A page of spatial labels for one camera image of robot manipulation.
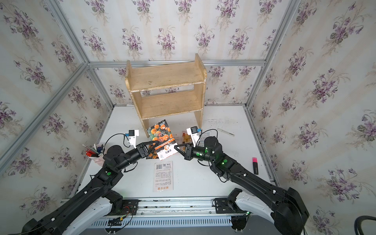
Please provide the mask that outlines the white text seed bag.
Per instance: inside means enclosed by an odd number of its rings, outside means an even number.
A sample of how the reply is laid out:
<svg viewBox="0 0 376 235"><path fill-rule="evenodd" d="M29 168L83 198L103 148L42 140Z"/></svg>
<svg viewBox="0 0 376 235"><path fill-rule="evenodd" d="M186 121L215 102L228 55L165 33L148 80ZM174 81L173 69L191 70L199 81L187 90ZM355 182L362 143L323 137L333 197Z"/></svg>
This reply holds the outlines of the white text seed bag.
<svg viewBox="0 0 376 235"><path fill-rule="evenodd" d="M210 136L212 136L211 131L208 131L208 132L203 133L203 134L201 135L201 137L200 137L200 142L203 143L203 142L205 141L205 139L206 139L207 137L210 137Z"/></svg>

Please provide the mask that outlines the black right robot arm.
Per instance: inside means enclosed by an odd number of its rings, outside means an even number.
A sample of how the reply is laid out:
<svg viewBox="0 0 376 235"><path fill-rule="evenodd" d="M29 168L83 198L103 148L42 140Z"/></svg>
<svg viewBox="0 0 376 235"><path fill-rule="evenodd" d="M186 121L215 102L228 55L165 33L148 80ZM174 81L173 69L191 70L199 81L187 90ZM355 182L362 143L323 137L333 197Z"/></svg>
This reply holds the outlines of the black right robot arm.
<svg viewBox="0 0 376 235"><path fill-rule="evenodd" d="M218 178L224 178L241 187L234 189L228 196L230 208L237 206L241 209L239 203L245 199L240 198L240 194L250 192L271 210L266 217L274 223L282 235L306 234L305 225L309 218L309 212L302 197L295 189L285 190L274 186L248 171L223 152L217 137L207 137L203 147L193 143L184 146L185 150L180 149L181 145L176 145L174 148L184 156L185 160L190 161L196 158L200 161L207 161L210 170Z"/></svg>

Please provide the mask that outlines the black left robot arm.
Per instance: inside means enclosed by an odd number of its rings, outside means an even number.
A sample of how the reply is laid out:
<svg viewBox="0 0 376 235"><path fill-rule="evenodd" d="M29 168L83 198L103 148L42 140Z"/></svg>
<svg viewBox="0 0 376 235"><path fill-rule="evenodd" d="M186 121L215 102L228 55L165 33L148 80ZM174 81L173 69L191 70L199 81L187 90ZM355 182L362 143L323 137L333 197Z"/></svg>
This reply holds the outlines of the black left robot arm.
<svg viewBox="0 0 376 235"><path fill-rule="evenodd" d="M66 203L39 221L31 219L22 228L23 235L76 235L93 222L123 210L123 196L113 187L123 177L124 169L147 157L158 141L136 145L128 152L115 145L104 155L102 168L91 181Z"/></svg>

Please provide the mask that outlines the white label seed bag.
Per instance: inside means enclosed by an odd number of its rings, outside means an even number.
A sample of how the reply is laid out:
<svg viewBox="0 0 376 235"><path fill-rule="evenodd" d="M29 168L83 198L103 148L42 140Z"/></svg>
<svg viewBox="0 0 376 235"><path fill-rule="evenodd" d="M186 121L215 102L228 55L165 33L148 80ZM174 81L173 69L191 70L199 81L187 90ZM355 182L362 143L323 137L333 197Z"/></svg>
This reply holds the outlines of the white label seed bag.
<svg viewBox="0 0 376 235"><path fill-rule="evenodd" d="M154 165L153 191L173 190L173 161L159 162Z"/></svg>

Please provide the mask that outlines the colourful popcorn seed bag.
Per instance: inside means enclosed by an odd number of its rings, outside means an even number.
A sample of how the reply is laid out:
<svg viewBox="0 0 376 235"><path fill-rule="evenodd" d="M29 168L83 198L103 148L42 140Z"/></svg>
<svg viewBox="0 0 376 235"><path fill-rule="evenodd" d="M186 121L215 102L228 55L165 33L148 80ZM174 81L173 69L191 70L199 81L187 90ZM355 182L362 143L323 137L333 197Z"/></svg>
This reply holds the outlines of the colourful popcorn seed bag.
<svg viewBox="0 0 376 235"><path fill-rule="evenodd" d="M191 136L186 131L183 131L182 132L182 143L187 144L187 143L191 143L191 142L192 142Z"/></svg>

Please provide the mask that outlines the orange flower seed bag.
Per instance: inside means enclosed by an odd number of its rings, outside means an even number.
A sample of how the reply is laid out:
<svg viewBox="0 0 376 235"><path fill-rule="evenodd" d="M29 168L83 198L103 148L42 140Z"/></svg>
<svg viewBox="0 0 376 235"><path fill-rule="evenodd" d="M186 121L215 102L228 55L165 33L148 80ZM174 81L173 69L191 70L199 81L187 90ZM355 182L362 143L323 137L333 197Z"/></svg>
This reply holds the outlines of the orange flower seed bag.
<svg viewBox="0 0 376 235"><path fill-rule="evenodd" d="M158 159L159 157L158 157L157 153L154 151L154 152L150 153L146 158L147 159Z"/></svg>
<svg viewBox="0 0 376 235"><path fill-rule="evenodd" d="M155 149L160 161L177 153L177 151L174 149L177 142L165 119L149 127L147 129L147 133L151 141L159 142L158 147Z"/></svg>

